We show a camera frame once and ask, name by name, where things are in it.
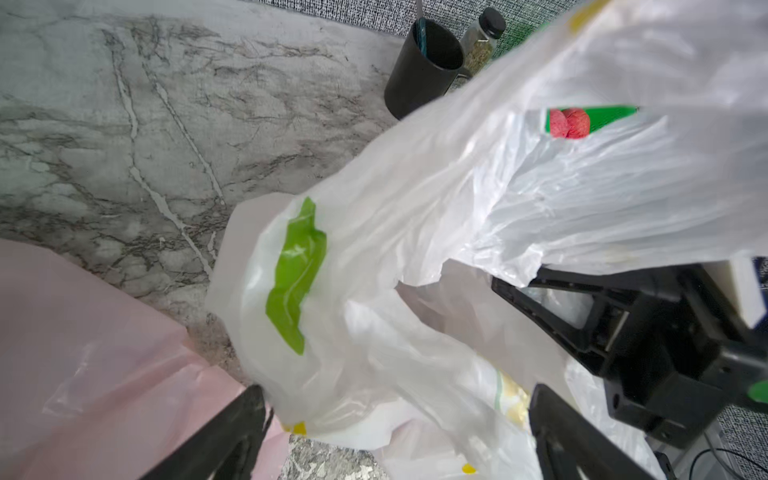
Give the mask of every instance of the textured gray backdrop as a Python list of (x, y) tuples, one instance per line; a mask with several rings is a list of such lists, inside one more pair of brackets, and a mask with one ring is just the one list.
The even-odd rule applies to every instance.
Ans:
[[(262, 0), (316, 17), (405, 36), (415, 19), (413, 0)], [(540, 25), (568, 10), (579, 0), (423, 0), (424, 14), (451, 30), (457, 38), (487, 6), (499, 10), (507, 30), (496, 48), (496, 56), (513, 48)]]

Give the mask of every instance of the glass jar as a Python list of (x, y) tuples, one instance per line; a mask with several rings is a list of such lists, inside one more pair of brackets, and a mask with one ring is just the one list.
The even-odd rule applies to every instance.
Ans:
[(498, 40), (507, 28), (502, 14), (487, 7), (472, 24), (461, 40), (464, 66), (474, 75), (491, 59)]

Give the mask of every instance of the gray marble surface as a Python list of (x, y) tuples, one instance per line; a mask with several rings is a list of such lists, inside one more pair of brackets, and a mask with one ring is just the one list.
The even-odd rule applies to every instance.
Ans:
[[(238, 0), (6, 0), (0, 237), (166, 313), (247, 382), (203, 309), (230, 212), (304, 191), (393, 125), (382, 92), (401, 43)], [(304, 439), (283, 470), (382, 475)]]

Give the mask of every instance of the cable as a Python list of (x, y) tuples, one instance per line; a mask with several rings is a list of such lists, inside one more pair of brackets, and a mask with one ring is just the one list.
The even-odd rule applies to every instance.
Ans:
[(730, 465), (728, 465), (725, 460), (723, 460), (718, 454), (717, 449), (715, 449), (715, 445), (712, 445), (712, 440), (710, 439), (710, 436), (707, 435), (707, 433), (704, 433), (704, 440), (707, 442), (707, 446), (712, 451), (712, 456), (717, 460), (717, 463), (720, 464), (721, 467), (723, 467), (723, 470), (726, 471), (726, 473), (729, 473), (732, 477), (734, 477), (736, 480), (744, 480), (744, 477), (736, 473)]
[[(746, 455), (742, 455), (739, 452), (734, 452), (733, 450), (729, 450), (729, 449), (715, 449), (715, 450), (717, 450), (718, 452), (725, 452), (725, 453), (730, 453), (731, 455), (735, 455), (735, 456), (741, 458), (742, 460), (745, 460), (746, 462), (749, 462), (753, 466), (759, 468), (760, 470), (762, 470), (763, 472), (765, 472), (768, 475), (768, 468), (765, 468), (764, 466), (762, 466), (761, 464), (755, 462), (754, 460), (752, 460), (751, 458), (747, 457)], [(696, 454), (696, 456), (694, 457), (694, 460), (690, 464), (690, 470), (688, 470), (688, 480), (693, 480), (693, 478), (694, 478), (694, 467), (696, 467), (696, 462), (699, 460), (699, 457), (701, 457), (702, 455), (704, 455), (707, 452), (712, 452), (712, 449), (702, 450), (701, 452)], [(737, 475), (737, 478), (743, 480), (743, 477), (741, 475)]]

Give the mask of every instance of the black cup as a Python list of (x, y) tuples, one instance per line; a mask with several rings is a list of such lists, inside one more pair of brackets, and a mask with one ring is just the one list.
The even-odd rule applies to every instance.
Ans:
[(418, 22), (411, 25), (384, 89), (384, 103), (398, 120), (443, 95), (457, 76), (472, 78), (464, 68), (462, 46), (450, 31), (437, 22), (426, 21), (425, 57), (416, 40), (418, 30)]

